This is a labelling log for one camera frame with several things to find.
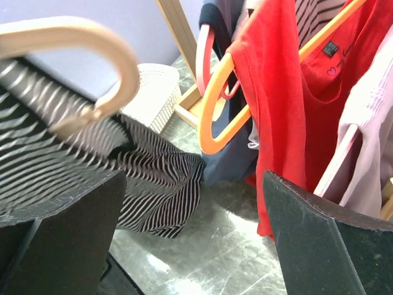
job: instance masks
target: floor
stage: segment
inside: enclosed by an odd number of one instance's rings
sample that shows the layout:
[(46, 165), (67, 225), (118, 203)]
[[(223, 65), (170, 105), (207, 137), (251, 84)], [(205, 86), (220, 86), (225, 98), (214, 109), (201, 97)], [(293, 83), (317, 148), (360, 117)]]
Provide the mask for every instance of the floor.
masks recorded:
[[(184, 92), (193, 81), (181, 58), (174, 66)], [(162, 135), (200, 153), (196, 131), (177, 115)], [(256, 208), (255, 189), (244, 182), (203, 186), (178, 238), (117, 230), (111, 253), (147, 295), (287, 294), (273, 242), (256, 234)]]

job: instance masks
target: plastic laundry basket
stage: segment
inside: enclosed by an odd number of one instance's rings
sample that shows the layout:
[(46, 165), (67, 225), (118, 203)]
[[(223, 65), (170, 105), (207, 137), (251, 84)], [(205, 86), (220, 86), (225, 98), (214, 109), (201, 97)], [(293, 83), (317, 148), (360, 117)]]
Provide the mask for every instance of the plastic laundry basket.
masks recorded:
[(180, 98), (177, 69), (156, 63), (138, 65), (141, 86), (136, 97), (121, 112), (160, 133)]

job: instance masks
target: pink hanger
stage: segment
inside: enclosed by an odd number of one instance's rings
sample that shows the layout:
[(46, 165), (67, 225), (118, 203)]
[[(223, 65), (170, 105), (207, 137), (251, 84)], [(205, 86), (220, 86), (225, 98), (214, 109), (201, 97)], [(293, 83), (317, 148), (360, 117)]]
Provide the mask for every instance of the pink hanger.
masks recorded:
[[(196, 45), (196, 86), (200, 94), (203, 96), (206, 90), (206, 87), (209, 84), (211, 78), (210, 72), (210, 57), (214, 43), (214, 32), (210, 28), (209, 25), (202, 25), (200, 29), (200, 33), (198, 36), (198, 43)], [(237, 81), (235, 86), (232, 88), (229, 94), (225, 93), (225, 89), (228, 87), (228, 82), (225, 83), (221, 96), (222, 98), (229, 100), (236, 93), (237, 89), (240, 86), (240, 82)]]
[(338, 145), (314, 194), (335, 203), (340, 203), (354, 173), (356, 160), (362, 147), (362, 137), (356, 125), (349, 126)]

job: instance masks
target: red shirt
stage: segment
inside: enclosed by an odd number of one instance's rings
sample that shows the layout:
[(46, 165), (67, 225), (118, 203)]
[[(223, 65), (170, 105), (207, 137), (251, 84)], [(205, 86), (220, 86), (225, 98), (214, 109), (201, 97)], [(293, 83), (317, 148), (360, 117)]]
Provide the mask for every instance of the red shirt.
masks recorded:
[(300, 64), (294, 1), (265, 0), (228, 48), (259, 130), (260, 235), (272, 235), (263, 172), (314, 190), (334, 154), (349, 91), (371, 65), (391, 15), (393, 1), (367, 0)]

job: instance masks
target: black and white striped fabric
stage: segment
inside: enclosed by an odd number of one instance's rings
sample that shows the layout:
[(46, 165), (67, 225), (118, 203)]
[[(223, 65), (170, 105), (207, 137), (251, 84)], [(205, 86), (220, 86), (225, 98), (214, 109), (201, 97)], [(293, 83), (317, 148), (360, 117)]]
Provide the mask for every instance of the black and white striped fabric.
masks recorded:
[(331, 21), (346, 0), (295, 0), (300, 48)]
[(117, 228), (179, 234), (200, 202), (200, 155), (122, 114), (60, 141), (48, 126), (94, 101), (25, 58), (0, 60), (0, 85), (0, 215), (75, 194), (123, 169), (128, 184)]

